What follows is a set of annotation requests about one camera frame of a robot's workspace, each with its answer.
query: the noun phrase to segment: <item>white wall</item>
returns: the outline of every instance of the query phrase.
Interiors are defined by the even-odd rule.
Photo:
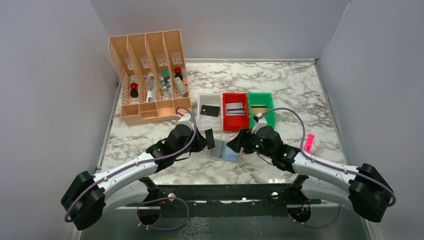
[[[61,197],[93,170],[116,92],[88,0],[0,3],[0,239],[65,240]]]
[[[350,0],[90,0],[110,36],[181,29],[186,58],[319,58]]]
[[[423,43],[424,1],[354,0],[318,62],[349,163],[374,165],[397,195],[385,240],[424,234]]]

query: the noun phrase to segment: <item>pink object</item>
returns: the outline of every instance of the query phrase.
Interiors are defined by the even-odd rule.
[[[309,133],[309,135],[307,136],[305,152],[307,152],[308,154],[311,153],[312,143],[314,142],[314,138],[315,138],[315,135],[313,135],[312,133]]]

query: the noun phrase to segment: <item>black card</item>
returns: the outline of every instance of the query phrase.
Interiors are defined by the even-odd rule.
[[[221,108],[219,106],[202,105],[200,115],[218,117],[220,115],[220,110]]]

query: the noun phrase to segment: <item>small bottle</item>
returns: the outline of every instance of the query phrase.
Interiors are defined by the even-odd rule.
[[[160,81],[161,81],[161,83],[162,83],[162,89],[164,90],[164,91],[166,91],[168,88],[167,88],[167,84],[165,83],[165,79],[161,76],[160,77]]]

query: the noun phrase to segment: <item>mesh panel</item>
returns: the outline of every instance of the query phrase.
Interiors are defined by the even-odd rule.
[[[143,64],[143,68],[144,69],[149,69],[150,68],[149,57],[147,55],[141,56],[140,57],[140,60],[141,60],[141,64]]]
[[[125,63],[128,70],[134,70],[133,63],[131,62],[131,59],[129,57],[125,58]]]
[[[129,58],[131,59],[131,65],[133,66],[135,76],[138,82],[138,102],[143,103],[144,100],[144,86],[143,86],[143,72],[137,62],[136,54],[134,53],[133,46],[130,41],[126,42],[126,49],[128,50]]]
[[[167,57],[165,54],[157,54],[156,55],[157,65],[159,67],[166,67],[167,64]]]
[[[114,45],[109,42],[109,52],[112,57],[113,63],[115,64],[116,71],[118,73],[118,77],[120,83],[122,84],[122,105],[128,105],[128,95],[129,95],[129,80],[127,72],[125,71],[124,66],[118,56],[117,51],[114,48]]]
[[[161,80],[158,77],[158,71],[156,70],[155,62],[153,60],[152,53],[150,52],[150,47],[149,47],[147,40],[144,42],[144,44],[145,44],[146,51],[147,51],[147,57],[148,57],[148,60],[150,62],[151,71],[153,73],[154,93],[155,93],[156,101],[159,101],[159,100],[161,100],[161,97],[160,97],[160,94],[159,94],[160,93],[159,88],[160,88],[160,85],[161,85],[161,83],[160,83]]]
[[[174,65],[183,64],[183,59],[181,57],[181,52],[173,52],[171,53],[172,63]]]

